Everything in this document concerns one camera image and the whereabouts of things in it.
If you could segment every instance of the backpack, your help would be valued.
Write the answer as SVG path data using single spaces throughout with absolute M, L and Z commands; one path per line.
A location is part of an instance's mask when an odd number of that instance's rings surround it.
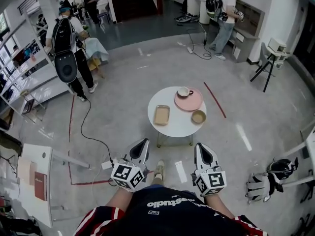
M 70 18 L 56 19 L 56 25 L 52 36 L 52 49 L 54 64 L 59 79 L 65 83 L 71 83 L 77 77 L 77 62 L 72 52 L 76 44 L 75 30 Z
M 222 20 L 226 21 L 228 16 L 225 12 L 222 12 L 223 1 L 222 0 L 206 0 L 207 14 L 218 21 L 222 16 Z

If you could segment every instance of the shoe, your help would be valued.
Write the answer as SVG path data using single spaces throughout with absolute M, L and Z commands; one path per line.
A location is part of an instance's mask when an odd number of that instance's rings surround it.
M 165 163 L 163 160 L 160 160 L 158 163 L 157 163 L 157 167 L 156 169 L 154 170 L 154 177 L 156 177 L 157 174 L 161 174 L 162 177 L 163 177 L 163 181 L 165 179 Z
M 82 101 L 82 102 L 85 102 L 87 100 L 87 97 L 85 95 L 83 96 L 79 96 L 79 99 Z
M 218 55 L 215 55 L 218 59 L 221 59 L 221 60 L 226 60 L 226 57 L 224 57 L 223 55 L 220 55 L 220 56 L 218 56 Z
M 93 87 L 89 88 L 89 93 L 94 93 L 95 88 L 97 87 L 97 81 L 94 83 Z

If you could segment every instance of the book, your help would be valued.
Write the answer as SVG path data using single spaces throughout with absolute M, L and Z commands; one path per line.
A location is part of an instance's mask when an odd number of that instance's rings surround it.
M 46 180 L 47 180 L 47 175 L 39 173 L 39 172 L 35 172 L 34 174 L 35 197 L 43 201 L 47 201 Z
M 18 161 L 18 178 L 29 185 L 34 185 L 34 174 L 36 170 L 36 164 L 19 157 Z

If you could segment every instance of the floor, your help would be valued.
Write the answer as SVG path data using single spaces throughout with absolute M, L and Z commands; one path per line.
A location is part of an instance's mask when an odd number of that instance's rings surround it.
M 197 44 L 196 53 L 202 55 L 204 49 L 198 43 L 203 42 L 204 34 L 193 34 L 192 38 Z M 301 142 L 299 130 L 314 118 L 314 98 L 287 63 L 274 70 L 275 77 L 271 78 L 266 93 L 263 93 L 267 74 L 262 73 L 250 83 L 257 67 L 234 63 L 230 47 L 225 49 L 228 59 L 222 61 L 215 57 L 203 60 L 191 55 L 187 51 L 189 45 L 188 35 L 177 35 L 110 50 L 110 61 L 102 66 L 106 78 L 95 75 L 98 87 L 94 94 L 88 95 L 92 108 L 82 128 L 83 133 L 106 142 L 116 155 L 124 153 L 134 141 L 149 138 L 149 170 L 154 170 L 162 158 L 167 164 L 167 187 L 199 194 L 190 180 L 195 169 L 193 147 L 186 146 L 183 139 L 174 139 L 169 141 L 170 145 L 181 146 L 157 148 L 157 132 L 147 117 L 148 103 L 159 90 L 170 86 L 197 88 L 204 97 L 207 120 L 195 134 L 194 142 L 203 142 L 217 153 L 227 176 L 227 187 L 220 194 L 226 206 L 236 215 L 245 214 L 270 235 L 290 235 L 297 228 L 301 216 L 315 211 L 315 204 L 311 201 L 300 204 L 306 187 L 290 187 L 284 193 L 276 192 L 267 203 L 248 205 L 245 183 L 251 172 L 261 172 L 275 155 Z M 215 95 L 226 118 L 204 82 Z M 47 110 L 42 113 L 43 122 L 36 121 L 35 125 L 15 115 L 9 130 L 23 143 L 52 146 L 65 154 L 69 151 L 74 158 L 92 165 L 92 170 L 86 170 L 53 162 L 52 205 L 64 206 L 65 210 L 53 211 L 56 219 L 53 229 L 40 225 L 45 236 L 72 235 L 82 217 L 96 205 L 106 204 L 117 190 L 106 182 L 110 170 L 101 171 L 95 177 L 100 164 L 107 161 L 108 156 L 103 144 L 81 135 L 80 127 L 88 109 L 88 102 L 83 103 L 65 93 L 47 103 Z M 244 142 L 245 136 L 250 145 Z M 3 148 L 1 153 L 5 157 L 14 154 Z M 187 182 L 180 181 L 175 167 L 178 161 L 183 163 Z M 290 180 L 307 175 L 309 163 L 309 160 L 300 158 L 300 167 Z M 0 164 L 2 171 L 4 164 L 3 161 Z M 147 185 L 152 177 L 149 174 Z M 93 179 L 99 183 L 92 187 Z M 25 218 L 27 215 L 18 201 L 19 189 L 8 167 L 6 179 L 1 180 L 0 192 L 10 196 L 16 214 Z
M 178 26 L 174 18 L 181 16 L 181 8 L 181 5 L 173 1 L 164 0 L 164 13 L 161 16 L 142 17 L 117 24 L 111 22 L 110 25 L 105 20 L 102 27 L 93 24 L 91 20 L 86 23 L 90 27 L 88 32 L 91 37 L 98 38 L 106 50 L 150 39 L 186 34 L 187 29 L 196 29 L 190 32 L 202 32 L 198 23 Z

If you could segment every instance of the round white table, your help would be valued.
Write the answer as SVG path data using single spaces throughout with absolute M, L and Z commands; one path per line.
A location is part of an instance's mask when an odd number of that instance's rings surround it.
M 152 126 L 158 131 L 157 134 L 157 147 L 161 147 L 159 141 L 159 134 L 167 137 L 187 137 L 191 136 L 190 145 L 192 146 L 192 135 L 196 133 L 203 125 L 196 124 L 191 120 L 193 111 L 184 111 L 180 109 L 174 101 L 175 94 L 180 87 L 164 88 L 157 92 L 148 105 L 148 117 Z M 166 105 L 170 108 L 169 121 L 165 126 L 154 124 L 154 115 L 158 105 Z M 204 101 L 199 108 L 207 114 L 207 108 Z

